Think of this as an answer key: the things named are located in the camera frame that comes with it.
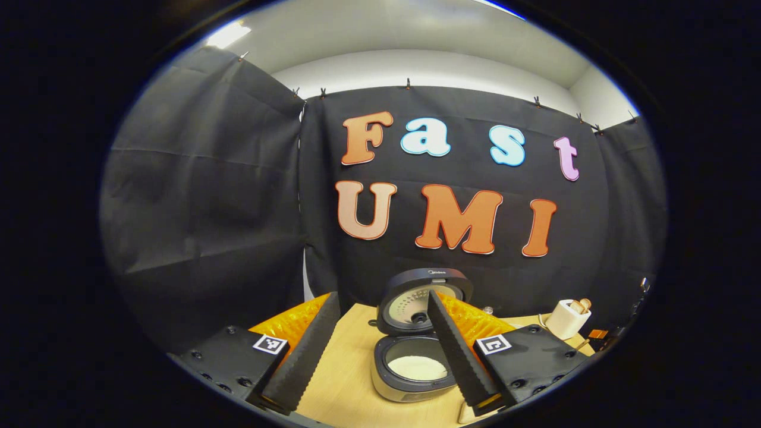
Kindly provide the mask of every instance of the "letter s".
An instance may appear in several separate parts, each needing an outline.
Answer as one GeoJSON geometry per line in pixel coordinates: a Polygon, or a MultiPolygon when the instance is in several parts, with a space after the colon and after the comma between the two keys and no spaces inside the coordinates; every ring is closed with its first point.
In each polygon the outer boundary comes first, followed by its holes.
{"type": "Polygon", "coordinates": [[[512,167],[523,163],[526,158],[523,148],[526,139],[521,131],[510,126],[497,125],[489,130],[489,139],[497,146],[492,147],[490,151],[494,162],[512,167]]]}

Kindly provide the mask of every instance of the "black cloth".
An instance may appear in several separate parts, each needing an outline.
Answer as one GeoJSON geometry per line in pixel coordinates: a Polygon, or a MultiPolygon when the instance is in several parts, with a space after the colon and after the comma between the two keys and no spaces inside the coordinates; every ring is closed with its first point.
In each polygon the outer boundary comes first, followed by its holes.
{"type": "Polygon", "coordinates": [[[656,286],[666,244],[668,204],[657,148],[644,118],[604,129],[597,141],[610,190],[607,242],[582,332],[622,326],[642,297],[644,278],[656,286]]]}
{"type": "Polygon", "coordinates": [[[103,245],[167,352],[303,299],[303,104],[248,61],[205,47],[163,70],[124,119],[103,177],[103,245]]]}
{"type": "Polygon", "coordinates": [[[521,316],[552,311],[560,299],[589,295],[609,227],[606,165],[597,137],[578,119],[533,103],[481,91],[458,88],[370,88],[328,94],[307,100],[299,157],[300,198],[307,233],[306,268],[315,295],[338,290],[344,308],[353,302],[377,305],[391,276],[418,267],[452,267],[473,281],[471,303],[492,306],[497,316],[521,316]],[[388,111],[393,124],[383,129],[383,142],[368,145],[375,158],[344,166],[344,120],[388,111]],[[400,147],[413,119],[432,117],[447,126],[451,151],[443,157],[411,155],[400,147]],[[517,166],[497,164],[489,154],[489,130],[496,125],[519,129],[526,157],[517,166]],[[566,180],[553,142],[568,137],[578,151],[577,181],[566,180]],[[337,220],[339,180],[362,183],[357,219],[373,219],[374,182],[396,184],[385,235],[373,241],[348,236],[337,220]],[[479,190],[499,192],[490,255],[468,254],[446,244],[437,250],[419,248],[425,222],[426,184],[454,190],[465,209],[479,190]],[[557,204],[549,229],[549,253],[525,257],[533,221],[530,202],[557,204]]]}

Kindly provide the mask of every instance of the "ceiling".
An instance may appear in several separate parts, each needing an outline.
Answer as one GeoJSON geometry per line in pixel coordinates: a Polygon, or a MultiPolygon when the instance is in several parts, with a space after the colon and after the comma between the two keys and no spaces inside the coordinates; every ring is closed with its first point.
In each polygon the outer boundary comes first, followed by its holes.
{"type": "Polygon", "coordinates": [[[570,88],[590,63],[520,18],[474,0],[285,0],[242,17],[226,49],[268,73],[345,53],[439,50],[501,62],[570,88]]]}

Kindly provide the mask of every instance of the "ceiling light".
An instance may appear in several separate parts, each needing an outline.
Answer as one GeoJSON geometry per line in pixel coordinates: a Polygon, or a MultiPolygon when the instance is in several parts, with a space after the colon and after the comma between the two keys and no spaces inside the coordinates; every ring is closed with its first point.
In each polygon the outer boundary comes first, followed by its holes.
{"type": "Polygon", "coordinates": [[[500,5],[495,5],[494,3],[490,2],[489,0],[473,0],[473,1],[474,1],[474,2],[478,2],[478,3],[481,3],[481,4],[483,4],[483,5],[491,6],[491,7],[493,7],[494,9],[498,9],[498,10],[500,10],[500,11],[503,11],[503,12],[509,13],[509,14],[513,15],[514,17],[516,17],[516,18],[518,18],[518,19],[522,20],[522,21],[525,21],[525,20],[526,20],[526,18],[523,18],[522,16],[518,16],[518,15],[516,15],[514,12],[511,12],[511,11],[509,11],[509,10],[505,9],[505,8],[503,8],[503,7],[502,7],[502,6],[500,6],[500,5]]]}
{"type": "Polygon", "coordinates": [[[230,46],[235,40],[240,39],[246,34],[250,33],[251,29],[243,27],[240,22],[234,22],[232,24],[225,25],[216,33],[209,37],[209,41],[206,46],[216,46],[219,49],[224,49],[230,46]]]}

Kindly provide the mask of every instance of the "open rice cooker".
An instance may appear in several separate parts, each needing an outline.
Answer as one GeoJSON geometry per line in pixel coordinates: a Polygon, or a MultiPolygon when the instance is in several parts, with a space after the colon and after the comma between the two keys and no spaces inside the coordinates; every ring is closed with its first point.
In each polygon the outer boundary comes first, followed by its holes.
{"type": "Polygon", "coordinates": [[[377,328],[387,334],[375,345],[373,386],[399,403],[437,397],[457,383],[428,319],[428,294],[440,292],[468,302],[473,285],[448,268],[408,270],[391,278],[377,308],[377,328]]]}

